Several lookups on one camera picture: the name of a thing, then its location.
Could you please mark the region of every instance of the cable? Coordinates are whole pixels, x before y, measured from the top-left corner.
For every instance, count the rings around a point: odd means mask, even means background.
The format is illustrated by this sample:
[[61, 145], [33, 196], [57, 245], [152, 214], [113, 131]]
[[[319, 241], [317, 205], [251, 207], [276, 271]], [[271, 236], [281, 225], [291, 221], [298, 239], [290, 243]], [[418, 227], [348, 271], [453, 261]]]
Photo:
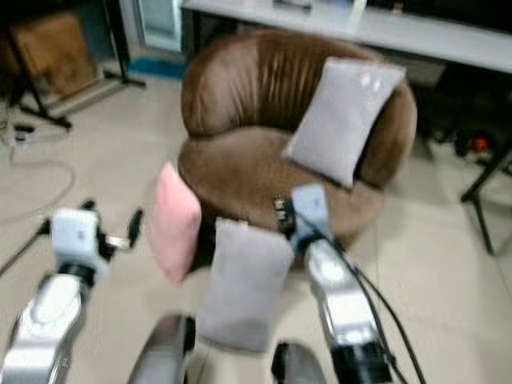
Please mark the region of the cable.
[[30, 124], [16, 123], [16, 124], [14, 124], [14, 128], [13, 128], [14, 131], [16, 131], [17, 126], [30, 126], [30, 127], [34, 128], [34, 132], [25, 134], [25, 139], [23, 141], [10, 142], [7, 138], [7, 130], [5, 130], [3, 132], [3, 134], [1, 134], [2, 132], [0, 131], [0, 140], [2, 140], [4, 145], [12, 148], [14, 146], [28, 146], [28, 145], [33, 145], [33, 144], [45, 143], [45, 142], [60, 142], [61, 140], [63, 140], [64, 138], [67, 138], [69, 136], [68, 131], [59, 132], [59, 133], [55, 133], [55, 134], [36, 134], [35, 133], [37, 130], [40, 130], [41, 128], [44, 128], [44, 127], [54, 128], [54, 126], [50, 123], [40, 124], [38, 126], [32, 126]]
[[411, 360], [413, 362], [413, 365], [414, 365], [414, 369], [416, 370], [416, 372], [418, 373], [418, 378], [419, 378], [419, 381], [421, 383], [425, 383], [425, 378], [423, 377], [423, 373], [422, 373], [422, 370], [418, 364], [418, 360], [416, 358], [416, 353], [414, 352], [414, 349], [412, 347], [412, 345], [410, 344], [410, 340], [409, 338], [407, 337], [407, 333], [406, 333], [406, 330], [404, 329], [402, 323], [400, 322], [400, 320], [398, 319], [398, 316], [396, 315], [396, 313], [394, 312], [393, 308], [391, 308], [391, 305], [389, 304], [389, 302], [386, 300], [386, 298], [381, 294], [381, 292], [378, 290], [378, 288], [375, 286], [375, 284], [373, 284], [371, 282], [371, 280], [368, 279], [368, 277], [359, 269], [359, 268], [355, 268], [356, 269], [356, 272], [362, 277], [362, 279], [366, 282], [366, 284], [368, 284], [368, 286], [372, 289], [373, 292], [376, 293], [376, 295], [378, 296], [378, 298], [381, 300], [381, 302], [384, 304], [384, 306], [386, 307], [386, 309], [388, 310], [388, 312], [391, 314], [391, 317], [393, 318], [393, 321], [395, 323], [395, 325], [397, 326], [398, 328], [398, 331], [400, 332], [400, 335], [402, 336], [402, 339], [404, 341], [404, 344], [406, 345], [406, 348], [407, 348], [407, 352], [409, 353], [409, 356], [411, 356]]
[[70, 166], [69, 164], [65, 162], [55, 161], [55, 160], [43, 160], [41, 162], [28, 162], [28, 163], [19, 163], [16, 162], [14, 159], [15, 156], [16, 147], [13, 146], [10, 149], [9, 153], [9, 164], [13, 168], [22, 168], [22, 169], [39, 169], [39, 168], [59, 168], [66, 170], [70, 175], [70, 180], [68, 181], [67, 185], [64, 187], [64, 189], [54, 198], [52, 198], [49, 202], [43, 204], [42, 206], [35, 208], [33, 210], [28, 210], [26, 212], [23, 212], [22, 214], [16, 214], [14, 216], [10, 216], [8, 218], [2, 218], [0, 219], [0, 227], [2, 226], [8, 226], [11, 224], [14, 224], [16, 222], [19, 222], [21, 220], [31, 218], [32, 216], [39, 214], [43, 212], [44, 210], [48, 210], [50, 208], [53, 208], [57, 204], [60, 203], [61, 200], [64, 199], [65, 196], [71, 191], [73, 188], [75, 182], [76, 182], [76, 173], [74, 171], [74, 168]]
[[36, 242], [36, 240], [39, 238], [40, 233], [39, 231], [35, 232], [25, 243], [25, 245], [18, 251], [16, 254], [14, 254], [7, 262], [0, 268], [0, 278], [4, 275], [5, 272], [9, 270], [25, 252], [28, 251], [28, 249]]
[[378, 315], [378, 313], [377, 313], [377, 311], [375, 309], [373, 300], [372, 300], [371, 296], [368, 294], [367, 289], [364, 287], [361, 278], [363, 280], [365, 280], [365, 282], [368, 283], [370, 288], [377, 294], [378, 298], [384, 303], [384, 306], [390, 312], [391, 316], [393, 317], [393, 320], [394, 320], [395, 324], [397, 325], [397, 328], [398, 328], [398, 330], [400, 332], [400, 335], [402, 336], [402, 339], [403, 339], [404, 343], [406, 344], [407, 352], [409, 353], [410, 359], [411, 359], [411, 361], [412, 361], [412, 363], [414, 365], [414, 369], [416, 370], [416, 374], [418, 376], [418, 379], [419, 379], [421, 384], [426, 384], [425, 377], [423, 376], [423, 372], [422, 372], [421, 367], [419, 365], [419, 362], [418, 362], [418, 360], [416, 358], [416, 354], [414, 353], [414, 349], [413, 349], [412, 345], [410, 344], [410, 340], [407, 337], [407, 334], [406, 334], [402, 324], [400, 323], [400, 320], [398, 319], [398, 316], [396, 315], [396, 313], [394, 312], [393, 308], [388, 303], [388, 301], [384, 298], [382, 293], [378, 290], [378, 288], [373, 283], [371, 283], [370, 279], [359, 268], [355, 267], [345, 257], [344, 250], [341, 249], [341, 247], [339, 245], [337, 245], [332, 240], [330, 240], [327, 236], [325, 236], [324, 233], [321, 232], [320, 229], [317, 228], [317, 226], [315, 224], [313, 224], [304, 214], [302, 214], [301, 212], [298, 212], [298, 211], [295, 211], [295, 214], [297, 216], [299, 216], [300, 219], [303, 220], [308, 225], [308, 227], [311, 228], [315, 232], [315, 234], [317, 236], [319, 236], [323, 240], [327, 241], [338, 252], [338, 254], [340, 256], [340, 259], [344, 262], [344, 264], [347, 266], [349, 271], [352, 273], [352, 275], [354, 276], [354, 278], [356, 279], [356, 281], [360, 285], [364, 295], [366, 296], [366, 299], [368, 300], [368, 303], [370, 305], [370, 310], [372, 312], [372, 315], [374, 316], [375, 325], [377, 327], [377, 331], [378, 331], [378, 333], [379, 333], [379, 335], [381, 337], [381, 340], [382, 340], [382, 346], [384, 348], [384, 353], [386, 354], [386, 357], [387, 357], [387, 359], [388, 359], [388, 361], [389, 361], [389, 363], [391, 365], [391, 368], [393, 369], [393, 372], [395, 372], [395, 374], [397, 375], [397, 377], [400, 380], [400, 382], [402, 382], [404, 384], [407, 383], [407, 381], [405, 380], [402, 372], [398, 368], [398, 364], [396, 362], [395, 356], [393, 356], [393, 354], [391, 353], [391, 350], [389, 348], [389, 343], [387, 341], [386, 335], [384, 334], [384, 329], [382, 327], [382, 322], [381, 322], [380, 316]]

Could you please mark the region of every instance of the cardboard box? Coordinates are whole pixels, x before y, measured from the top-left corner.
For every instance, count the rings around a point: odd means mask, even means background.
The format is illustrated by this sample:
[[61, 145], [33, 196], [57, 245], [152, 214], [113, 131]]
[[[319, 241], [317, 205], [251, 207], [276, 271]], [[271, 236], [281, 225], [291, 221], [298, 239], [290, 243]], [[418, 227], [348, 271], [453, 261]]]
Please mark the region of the cardboard box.
[[[77, 17], [59, 12], [10, 28], [29, 75], [45, 77], [61, 96], [71, 94], [96, 79], [96, 65], [90, 57]], [[18, 61], [7, 41], [0, 44], [6, 71], [20, 75]]]
[[11, 28], [30, 75], [45, 74], [70, 54], [87, 52], [82, 28], [71, 12], [60, 12]]

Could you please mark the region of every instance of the black cable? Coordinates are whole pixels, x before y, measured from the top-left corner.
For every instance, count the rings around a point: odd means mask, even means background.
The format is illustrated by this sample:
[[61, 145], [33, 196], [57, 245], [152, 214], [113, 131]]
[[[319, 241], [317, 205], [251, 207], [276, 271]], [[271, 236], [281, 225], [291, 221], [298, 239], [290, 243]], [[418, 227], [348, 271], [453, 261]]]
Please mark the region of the black cable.
[[16, 252], [16, 254], [14, 254], [9, 260], [7, 260], [7, 262], [2, 266], [2, 268], [0, 268], [0, 278], [4, 275], [5, 272], [9, 270], [9, 268], [11, 268], [20, 259], [21, 256], [23, 256], [25, 252], [28, 251], [28, 249], [36, 242], [40, 235], [41, 234], [39, 233], [39, 231], [34, 233], [28, 239], [25, 245], [22, 248], [20, 248], [20, 250]]
[[[381, 340], [382, 340], [382, 346], [384, 348], [384, 353], [386, 354], [386, 357], [389, 360], [391, 368], [393, 369], [393, 371], [397, 375], [398, 379], [402, 383], [406, 384], [407, 381], [405, 380], [405, 378], [403, 377], [402, 372], [398, 368], [398, 364], [396, 363], [396, 358], [393, 356], [393, 354], [391, 353], [391, 350], [389, 348], [389, 343], [387, 341], [386, 335], [384, 334], [384, 329], [382, 327], [382, 322], [381, 322], [380, 316], [378, 315], [378, 313], [377, 313], [377, 311], [376, 311], [376, 309], [374, 307], [374, 303], [373, 303], [373, 300], [372, 300], [371, 296], [368, 294], [367, 289], [364, 287], [364, 285], [362, 283], [361, 277], [365, 280], [365, 282], [370, 282], [370, 280], [368, 279], [368, 277], [359, 268], [355, 267], [345, 257], [345, 255], [344, 255], [345, 251], [343, 249], [340, 249], [341, 247], [338, 244], [334, 243], [323, 232], [321, 232], [320, 229], [317, 228], [317, 226], [315, 224], [313, 224], [304, 214], [302, 214], [301, 212], [298, 212], [298, 211], [295, 211], [295, 214], [297, 216], [299, 216], [300, 219], [303, 220], [304, 223], [307, 224], [308, 227], [311, 228], [315, 232], [315, 235], [317, 235], [320, 238], [322, 238], [323, 240], [327, 241], [338, 252], [338, 254], [340, 256], [340, 259], [345, 263], [345, 265], [347, 266], [349, 271], [352, 273], [352, 275], [354, 276], [354, 278], [356, 279], [356, 281], [360, 285], [364, 295], [366, 296], [366, 299], [368, 300], [368, 303], [370, 305], [370, 310], [372, 312], [372, 315], [374, 316], [375, 325], [377, 327], [377, 331], [378, 331], [378, 333], [379, 333], [379, 335], [381, 337]], [[414, 353], [413, 347], [410, 344], [410, 340], [407, 337], [407, 334], [406, 334], [402, 324], [400, 323], [400, 321], [398, 319], [398, 316], [396, 315], [396, 313], [394, 312], [393, 308], [388, 303], [388, 301], [384, 298], [384, 296], [378, 290], [378, 288], [374, 284], [372, 284], [372, 283], [370, 283], [369, 286], [370, 286], [370, 288], [373, 291], [375, 291], [375, 293], [377, 294], [379, 299], [382, 300], [382, 302], [384, 303], [384, 306], [386, 307], [386, 309], [390, 312], [391, 316], [393, 317], [393, 320], [397, 324], [398, 330], [400, 331], [400, 335], [402, 336], [402, 339], [403, 339], [404, 343], [406, 344], [406, 348], [407, 348], [407, 351], [409, 353], [409, 357], [410, 357], [410, 359], [411, 359], [411, 361], [412, 361], [412, 363], [414, 365], [414, 369], [416, 370], [416, 374], [418, 376], [418, 379], [419, 379], [421, 384], [426, 384], [426, 381], [425, 381], [425, 378], [423, 376], [421, 367], [419, 366], [419, 362], [418, 362], [418, 360], [416, 358], [416, 354]]]
[[410, 359], [414, 365], [414, 369], [416, 370], [416, 373], [418, 374], [418, 378], [421, 384], [425, 384], [425, 378], [423, 377], [422, 369], [419, 366], [418, 359], [416, 358], [416, 353], [414, 352], [414, 348], [410, 343], [409, 337], [407, 336], [406, 330], [404, 329], [402, 323], [400, 322], [400, 319], [398, 319], [398, 316], [394, 312], [393, 308], [391, 308], [391, 305], [386, 300], [386, 298], [382, 295], [382, 293], [378, 290], [378, 288], [371, 282], [371, 280], [359, 269], [355, 268], [356, 272], [362, 277], [362, 279], [370, 286], [373, 292], [376, 293], [378, 298], [381, 300], [381, 302], [384, 304], [388, 312], [390, 313], [391, 317], [393, 318], [394, 324], [397, 326], [398, 331], [400, 332], [400, 335], [402, 336], [403, 342], [406, 345], [407, 352], [409, 353]]

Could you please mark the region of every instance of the velvet upholstery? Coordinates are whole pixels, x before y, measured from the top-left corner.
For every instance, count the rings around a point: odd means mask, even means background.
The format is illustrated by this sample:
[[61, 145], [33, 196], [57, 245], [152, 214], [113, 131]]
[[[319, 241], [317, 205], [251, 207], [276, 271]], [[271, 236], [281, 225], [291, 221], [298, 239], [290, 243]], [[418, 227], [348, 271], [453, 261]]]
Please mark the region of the velvet upholstery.
[[199, 197], [203, 217], [223, 216], [277, 229], [278, 195], [305, 182], [324, 182], [331, 227], [348, 246], [378, 216], [382, 188], [410, 152], [416, 105], [406, 82], [392, 94], [372, 128], [352, 190], [280, 159], [307, 110], [329, 56], [384, 61], [371, 50], [328, 38], [258, 30], [228, 38], [191, 63], [182, 85], [189, 140], [178, 160]]

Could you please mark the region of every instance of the white desk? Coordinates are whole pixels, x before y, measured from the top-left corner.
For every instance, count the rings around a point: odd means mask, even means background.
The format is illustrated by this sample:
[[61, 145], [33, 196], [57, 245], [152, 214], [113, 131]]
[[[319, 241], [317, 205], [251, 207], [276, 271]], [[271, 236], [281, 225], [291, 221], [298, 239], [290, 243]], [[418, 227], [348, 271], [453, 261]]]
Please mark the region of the white desk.
[[185, 0], [182, 8], [512, 74], [512, 35], [364, 4], [317, 0], [306, 12], [272, 0]]

